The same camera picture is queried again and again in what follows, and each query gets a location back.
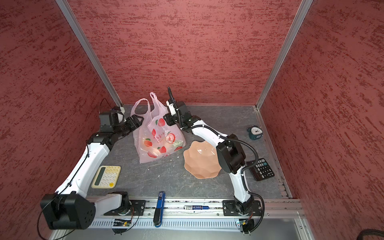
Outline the pink fruit-print plastic bag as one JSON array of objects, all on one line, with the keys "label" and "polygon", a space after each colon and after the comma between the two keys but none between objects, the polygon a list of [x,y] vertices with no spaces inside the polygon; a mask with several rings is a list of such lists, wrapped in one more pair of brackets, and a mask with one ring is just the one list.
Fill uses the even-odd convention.
[{"label": "pink fruit-print plastic bag", "polygon": [[135,148],[141,164],[168,157],[186,146],[186,140],[177,125],[170,126],[164,116],[168,113],[157,95],[150,93],[154,108],[148,99],[138,100],[131,109],[131,115],[144,118],[142,125],[133,131]]}]

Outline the pink scalloped plastic bowl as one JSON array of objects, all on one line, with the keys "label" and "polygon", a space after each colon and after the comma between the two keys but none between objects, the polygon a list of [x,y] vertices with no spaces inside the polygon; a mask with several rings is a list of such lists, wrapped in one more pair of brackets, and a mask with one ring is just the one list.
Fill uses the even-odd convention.
[{"label": "pink scalloped plastic bowl", "polygon": [[215,178],[222,169],[216,148],[207,141],[193,141],[184,151],[184,160],[185,169],[197,179]]}]

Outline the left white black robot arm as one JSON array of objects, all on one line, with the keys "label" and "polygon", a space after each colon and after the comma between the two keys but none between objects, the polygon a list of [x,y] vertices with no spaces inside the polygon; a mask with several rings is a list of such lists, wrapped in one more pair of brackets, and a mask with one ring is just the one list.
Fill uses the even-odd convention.
[{"label": "left white black robot arm", "polygon": [[92,201],[88,189],[103,160],[114,144],[138,129],[143,117],[125,118],[118,111],[100,114],[100,130],[86,142],[85,151],[67,179],[53,194],[44,195],[40,202],[40,217],[44,217],[50,230],[84,230],[94,218],[110,211],[132,214],[127,192],[113,192]]}]

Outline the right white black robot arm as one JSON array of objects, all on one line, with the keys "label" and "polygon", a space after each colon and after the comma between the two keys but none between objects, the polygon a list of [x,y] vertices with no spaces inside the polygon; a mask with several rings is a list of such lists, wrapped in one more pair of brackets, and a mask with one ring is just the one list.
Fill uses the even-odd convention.
[{"label": "right white black robot arm", "polygon": [[251,193],[246,181],[245,170],[249,167],[246,166],[243,146],[253,152],[255,160],[259,159],[257,151],[248,143],[239,140],[236,135],[220,133],[201,118],[191,115],[189,111],[182,111],[180,107],[171,105],[164,119],[166,123],[178,125],[182,131],[192,133],[216,148],[219,164],[231,178],[236,211],[243,216],[248,214],[254,204],[255,194]]}]

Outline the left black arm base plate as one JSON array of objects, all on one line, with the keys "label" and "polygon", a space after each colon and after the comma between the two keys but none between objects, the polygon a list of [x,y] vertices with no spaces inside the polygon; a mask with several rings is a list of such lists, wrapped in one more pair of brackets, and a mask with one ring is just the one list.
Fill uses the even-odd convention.
[{"label": "left black arm base plate", "polygon": [[111,210],[104,214],[104,216],[113,217],[132,217],[142,216],[146,207],[146,200],[130,200],[127,207],[120,207],[115,210]]}]

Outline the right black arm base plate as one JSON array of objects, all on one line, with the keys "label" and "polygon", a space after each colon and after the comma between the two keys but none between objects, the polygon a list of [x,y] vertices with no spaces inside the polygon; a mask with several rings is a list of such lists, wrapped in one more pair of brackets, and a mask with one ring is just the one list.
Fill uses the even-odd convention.
[{"label": "right black arm base plate", "polygon": [[261,216],[262,206],[260,201],[250,199],[245,203],[237,200],[224,200],[222,202],[224,216]]}]

